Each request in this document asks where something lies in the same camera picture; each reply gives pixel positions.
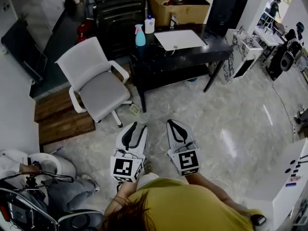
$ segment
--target white bottle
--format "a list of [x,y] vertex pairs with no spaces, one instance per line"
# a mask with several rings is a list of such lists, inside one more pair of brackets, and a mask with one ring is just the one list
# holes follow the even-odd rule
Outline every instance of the white bottle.
[[155,26],[155,19],[151,17],[151,15],[148,15],[148,18],[144,20],[145,30],[144,32],[146,34],[154,33],[154,26]]

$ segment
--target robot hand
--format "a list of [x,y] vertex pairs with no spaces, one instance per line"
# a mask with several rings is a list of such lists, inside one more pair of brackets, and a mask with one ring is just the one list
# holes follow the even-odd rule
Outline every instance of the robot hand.
[[137,144],[130,146],[131,137],[136,129],[137,122],[126,126],[117,136],[114,155],[110,160],[110,174],[117,181],[136,182],[142,169],[148,128],[143,127]]
[[197,173],[200,149],[196,145],[193,131],[187,125],[171,119],[166,126],[170,147],[167,153],[178,174],[185,176]]

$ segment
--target black desk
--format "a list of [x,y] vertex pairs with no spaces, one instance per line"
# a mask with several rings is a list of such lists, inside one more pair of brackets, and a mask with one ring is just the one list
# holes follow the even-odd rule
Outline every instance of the black desk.
[[[178,25],[174,30],[193,30],[206,46],[165,51],[155,35],[146,34],[146,45],[131,46],[130,70],[133,84],[137,87],[143,112],[146,112],[144,93],[179,81],[202,75],[210,75],[210,81],[204,89],[206,92],[217,77],[225,60],[232,53],[232,48],[223,38],[207,31],[206,25]],[[169,31],[161,27],[155,32]],[[219,62],[214,73],[206,63]]]

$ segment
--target wooden platform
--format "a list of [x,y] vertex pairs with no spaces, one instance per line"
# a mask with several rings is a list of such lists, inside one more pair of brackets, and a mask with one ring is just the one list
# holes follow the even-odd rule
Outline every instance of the wooden platform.
[[36,103],[34,121],[38,122],[39,144],[62,141],[95,130],[88,113],[77,113],[65,88]]
[[38,100],[35,105],[34,121],[40,123],[55,115],[71,110],[73,104],[68,90],[69,87]]

